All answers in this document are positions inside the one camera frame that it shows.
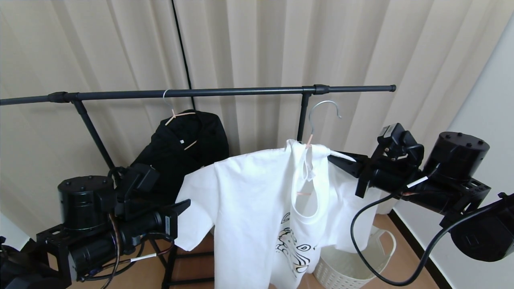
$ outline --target brown floor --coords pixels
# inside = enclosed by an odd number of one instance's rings
[[[389,230],[396,237],[397,248],[396,252],[391,258],[389,265],[382,273],[385,277],[394,281],[402,281],[410,277],[415,267],[418,265],[419,259],[407,244],[403,236],[400,234],[395,225],[391,222],[389,217],[386,215],[377,215],[375,218],[375,226]],[[382,238],[384,249],[390,250],[392,243],[390,238],[384,235]],[[164,249],[167,246],[166,242],[160,242],[159,246]],[[213,238],[210,234],[207,234],[206,238],[202,243],[196,247],[193,252],[210,251],[213,248]],[[147,243],[144,248],[144,254],[153,253],[152,247]],[[202,270],[193,270],[191,268],[201,267]],[[161,288],[161,281],[164,274],[164,267],[157,258],[145,259],[137,262],[131,269],[122,275],[116,276],[109,289],[133,289],[133,288]],[[191,278],[206,278],[214,276],[214,257],[199,257],[192,259],[181,259],[175,263],[175,269],[173,272],[173,280],[183,280]],[[71,289],[84,289],[84,288],[100,288],[105,281],[91,281],[85,283],[75,283]],[[190,284],[173,286],[170,289],[211,289],[214,288],[214,283],[203,283],[203,284]],[[376,288],[394,288],[377,278],[363,287],[364,289],[376,289]],[[434,280],[428,274],[426,269],[418,277],[414,283],[404,288],[416,288],[416,289],[433,289],[438,288]],[[313,275],[307,274],[302,279],[302,282],[298,289],[323,289]]]

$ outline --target robotic arm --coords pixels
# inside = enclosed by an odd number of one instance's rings
[[[352,153],[345,154],[357,162],[329,157],[359,179],[357,196],[363,197],[369,186],[390,193],[361,212],[393,197],[410,201],[445,216],[440,223],[443,230],[431,248],[449,231],[456,247],[476,260],[493,262],[514,251],[514,194],[500,193],[500,200],[479,209],[491,188],[472,176],[489,150],[486,142],[462,133],[441,133],[420,170],[424,147],[401,124],[385,127],[377,140],[371,158]],[[120,171],[121,175],[114,172],[116,188],[110,176],[75,177],[59,184],[63,223],[39,233],[32,252],[2,246],[0,289],[67,288],[72,280],[96,274],[116,256],[116,233],[108,223],[113,210],[124,255],[133,253],[149,236],[173,241],[177,216],[190,201],[155,205],[144,195],[152,190],[158,172],[141,164]],[[48,253],[56,256],[58,271],[48,266]],[[393,282],[374,273],[393,285],[406,285],[417,277],[415,273],[405,282]]]

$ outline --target curtain fold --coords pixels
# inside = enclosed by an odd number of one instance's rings
[[[369,154],[400,122],[430,152],[514,11],[510,0],[175,1],[193,88],[389,85],[312,96],[314,143]],[[0,97],[186,89],[171,1],[1,1]],[[232,155],[296,138],[300,95],[197,97]],[[176,111],[189,98],[168,99]],[[116,165],[132,162],[171,108],[162,99],[84,102]],[[70,104],[3,106],[0,209],[32,236],[60,222],[57,184],[107,167]],[[307,140],[310,125],[305,124]],[[37,222],[28,221],[38,216]]]

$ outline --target black shirt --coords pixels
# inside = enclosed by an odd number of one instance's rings
[[[152,140],[133,162],[151,165],[160,173],[151,195],[142,196],[160,203],[177,198],[184,176],[201,167],[228,158],[228,141],[219,117],[195,110],[160,122]]]

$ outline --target white plastic basket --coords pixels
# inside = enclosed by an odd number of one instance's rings
[[[380,236],[384,233],[388,233],[393,239],[393,249],[387,255],[380,241]],[[373,227],[368,246],[362,254],[377,272],[382,273],[395,249],[396,239],[393,234]],[[361,288],[375,277],[358,254],[336,250],[334,246],[321,249],[321,257],[314,270],[314,276],[326,289]]]

